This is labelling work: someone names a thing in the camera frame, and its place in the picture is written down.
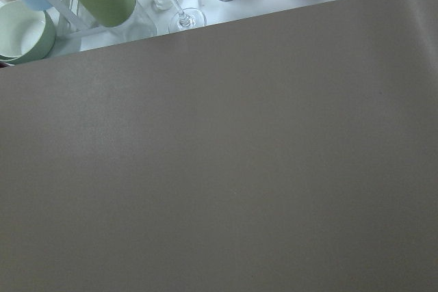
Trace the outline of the white green rim bowl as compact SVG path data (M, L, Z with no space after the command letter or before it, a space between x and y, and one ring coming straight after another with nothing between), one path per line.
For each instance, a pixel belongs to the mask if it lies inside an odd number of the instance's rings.
M30 10L22 1L1 7L1 61L23 64L46 57L55 43L55 25L45 11Z

